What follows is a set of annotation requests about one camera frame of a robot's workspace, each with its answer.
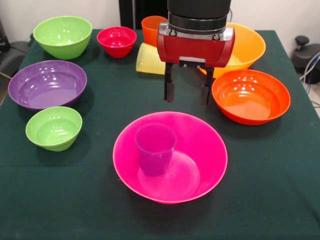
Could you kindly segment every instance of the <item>plastic bowl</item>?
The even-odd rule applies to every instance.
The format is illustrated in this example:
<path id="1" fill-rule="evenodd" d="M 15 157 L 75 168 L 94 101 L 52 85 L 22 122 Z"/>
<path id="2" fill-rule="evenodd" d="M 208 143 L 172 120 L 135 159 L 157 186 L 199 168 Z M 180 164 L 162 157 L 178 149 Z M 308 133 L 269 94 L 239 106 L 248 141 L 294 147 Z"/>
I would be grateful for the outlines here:
<path id="1" fill-rule="evenodd" d="M 89 21 L 77 16 L 57 16 L 37 25 L 34 39 L 57 59 L 79 57 L 88 46 L 92 32 Z"/>
<path id="2" fill-rule="evenodd" d="M 113 26 L 100 31 L 96 39 L 111 57 L 123 58 L 130 53 L 137 34 L 128 27 Z"/>
<path id="3" fill-rule="evenodd" d="M 212 95 L 221 111 L 244 125 L 261 125 L 289 109 L 287 88 L 276 78 L 255 70 L 230 71 L 213 82 Z"/>
<path id="4" fill-rule="evenodd" d="M 141 127 L 160 124 L 176 135 L 167 170 L 147 176 L 139 164 L 135 142 Z M 179 204 L 204 196 L 223 178 L 228 164 L 224 141 L 205 121 L 181 112 L 156 112 L 130 123 L 113 147 L 113 165 L 123 183 L 135 193 L 161 204 Z"/>
<path id="5" fill-rule="evenodd" d="M 226 67 L 214 68 L 213 77 L 215 79 L 230 71 L 248 69 L 255 61 L 261 58 L 266 51 L 265 40 L 253 29 L 234 22 L 228 22 L 226 25 L 234 27 L 234 47 Z"/>
<path id="6" fill-rule="evenodd" d="M 60 152 L 69 148 L 82 127 L 81 115 L 66 106 L 55 106 L 35 114 L 25 127 L 27 138 L 44 149 Z"/>
<path id="7" fill-rule="evenodd" d="M 78 65 L 62 60 L 41 61 L 20 70 L 11 79 L 8 93 L 13 101 L 31 111 L 73 105 L 87 85 Z"/>

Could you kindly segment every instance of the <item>purple cup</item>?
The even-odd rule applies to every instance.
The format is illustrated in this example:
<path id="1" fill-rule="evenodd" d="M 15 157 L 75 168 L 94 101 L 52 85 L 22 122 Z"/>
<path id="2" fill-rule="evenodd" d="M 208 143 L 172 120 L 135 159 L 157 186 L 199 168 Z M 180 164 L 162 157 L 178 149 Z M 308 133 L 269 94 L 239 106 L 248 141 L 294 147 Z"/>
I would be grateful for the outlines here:
<path id="1" fill-rule="evenodd" d="M 20 70 L 9 82 L 8 93 L 20 106 L 37 112 L 56 106 L 72 106 L 87 85 L 78 65 L 63 60 L 41 61 Z"/>
<path id="2" fill-rule="evenodd" d="M 151 177 L 165 173 L 176 142 L 175 132 L 163 124 L 148 124 L 139 128 L 135 143 L 143 173 Z"/>

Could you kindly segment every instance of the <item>table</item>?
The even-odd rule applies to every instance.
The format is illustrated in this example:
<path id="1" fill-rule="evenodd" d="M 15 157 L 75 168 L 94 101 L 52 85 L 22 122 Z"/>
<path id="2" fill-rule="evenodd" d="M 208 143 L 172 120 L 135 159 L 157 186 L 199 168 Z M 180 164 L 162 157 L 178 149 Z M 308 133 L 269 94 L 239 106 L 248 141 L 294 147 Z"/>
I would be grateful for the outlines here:
<path id="1" fill-rule="evenodd" d="M 200 106 L 203 76 L 174 68 L 174 103 L 163 101 L 163 76 L 137 73 L 142 42 L 125 58 L 109 57 L 93 30 L 84 54 L 71 62 L 87 87 L 73 107 L 83 129 L 70 149 L 33 145 L 25 126 L 34 114 L 7 97 L 0 109 L 0 239 L 320 239 L 320 120 L 276 32 L 259 31 L 266 53 L 252 69 L 282 81 L 288 112 L 273 122 L 244 126 L 216 104 Z M 21 68 L 53 59 L 34 42 Z M 208 195 L 162 205 L 131 192 L 112 160 L 122 129 L 140 116 L 179 111 L 212 125 L 228 149 L 228 168 Z"/>

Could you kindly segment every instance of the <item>cup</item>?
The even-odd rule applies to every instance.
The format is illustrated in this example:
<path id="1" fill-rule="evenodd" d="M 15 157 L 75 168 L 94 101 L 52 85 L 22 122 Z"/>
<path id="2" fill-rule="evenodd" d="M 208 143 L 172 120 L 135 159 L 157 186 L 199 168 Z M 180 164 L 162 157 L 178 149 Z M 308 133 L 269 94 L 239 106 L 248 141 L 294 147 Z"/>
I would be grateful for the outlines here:
<path id="1" fill-rule="evenodd" d="M 156 177 L 168 169 L 177 142 L 175 132 L 163 124 L 147 124 L 135 135 L 139 165 L 147 176 Z"/>
<path id="2" fill-rule="evenodd" d="M 165 74 L 166 63 L 160 60 L 156 47 L 142 43 L 136 58 L 135 70 L 149 74 Z"/>
<path id="3" fill-rule="evenodd" d="M 168 20 L 163 16 L 148 16 L 141 22 L 144 42 L 157 47 L 158 28 L 161 22 Z"/>

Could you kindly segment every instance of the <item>small green bowl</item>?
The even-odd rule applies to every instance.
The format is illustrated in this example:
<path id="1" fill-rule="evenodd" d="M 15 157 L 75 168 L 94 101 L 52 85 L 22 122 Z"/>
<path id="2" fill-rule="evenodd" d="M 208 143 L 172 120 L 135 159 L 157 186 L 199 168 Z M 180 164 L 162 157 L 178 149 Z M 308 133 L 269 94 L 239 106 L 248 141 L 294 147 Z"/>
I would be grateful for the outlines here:
<path id="1" fill-rule="evenodd" d="M 76 140 L 82 127 L 81 115 L 66 106 L 54 106 L 36 113 L 27 123 L 27 138 L 44 149 L 61 152 Z"/>
<path id="2" fill-rule="evenodd" d="M 89 44 L 92 25 L 77 16 L 57 16 L 37 25 L 34 39 L 52 56 L 61 60 L 79 57 Z"/>

